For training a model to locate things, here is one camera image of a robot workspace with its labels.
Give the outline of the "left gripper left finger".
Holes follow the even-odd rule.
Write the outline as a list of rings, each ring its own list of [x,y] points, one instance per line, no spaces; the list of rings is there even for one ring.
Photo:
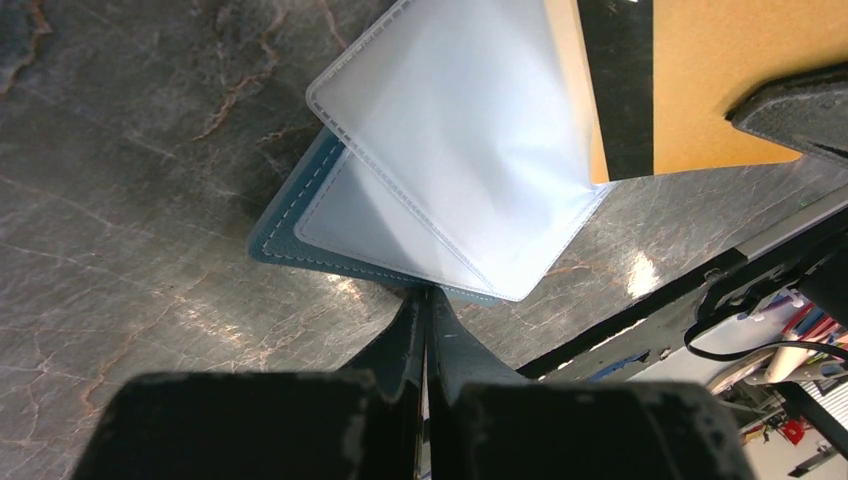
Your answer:
[[[426,294],[334,371],[157,372],[103,412],[77,479],[413,479]]]

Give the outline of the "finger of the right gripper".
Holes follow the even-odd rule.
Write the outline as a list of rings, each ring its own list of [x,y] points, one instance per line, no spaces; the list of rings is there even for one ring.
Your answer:
[[[847,167],[847,64],[771,80],[726,119],[738,131]]]

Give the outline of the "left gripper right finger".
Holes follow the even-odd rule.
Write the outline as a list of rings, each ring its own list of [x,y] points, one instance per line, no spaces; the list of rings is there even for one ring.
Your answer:
[[[438,479],[750,479],[726,410],[670,382],[543,383],[513,370],[425,292]]]

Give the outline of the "blue card holder wallet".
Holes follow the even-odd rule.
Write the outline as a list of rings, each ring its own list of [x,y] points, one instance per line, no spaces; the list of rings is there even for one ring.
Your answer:
[[[519,301],[610,189],[573,1],[398,1],[306,102],[263,263]]]

